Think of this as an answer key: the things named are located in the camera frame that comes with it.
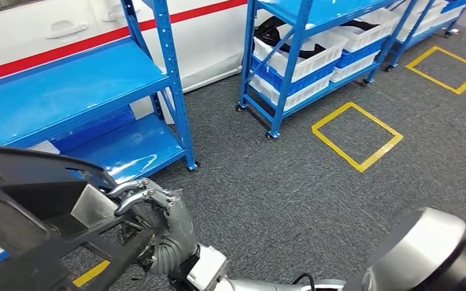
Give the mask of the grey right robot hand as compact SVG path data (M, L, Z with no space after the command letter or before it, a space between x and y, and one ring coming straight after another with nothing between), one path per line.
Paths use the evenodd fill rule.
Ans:
M179 263L198 248L197 235L181 189L166 190L149 178L141 178L117 185L106 196L119 201L116 216L125 214L142 202L155 206L161 216L158 222L151 224L158 235L153 253L158 263L169 260Z

